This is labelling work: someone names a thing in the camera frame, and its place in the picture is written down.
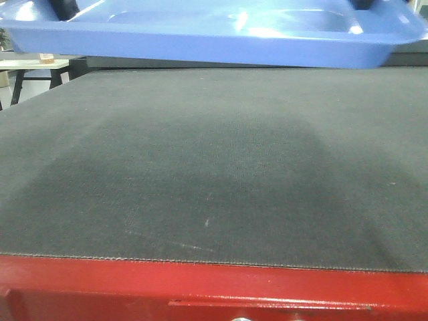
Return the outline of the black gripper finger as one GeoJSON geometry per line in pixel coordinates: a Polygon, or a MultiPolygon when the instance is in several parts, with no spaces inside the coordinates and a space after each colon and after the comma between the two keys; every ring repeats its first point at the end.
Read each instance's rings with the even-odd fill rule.
{"type": "Polygon", "coordinates": [[[370,9],[374,2],[374,0],[351,0],[355,9],[370,9]]]}
{"type": "Polygon", "coordinates": [[[60,21],[70,20],[78,14],[76,0],[50,0],[49,3],[60,21]]]}

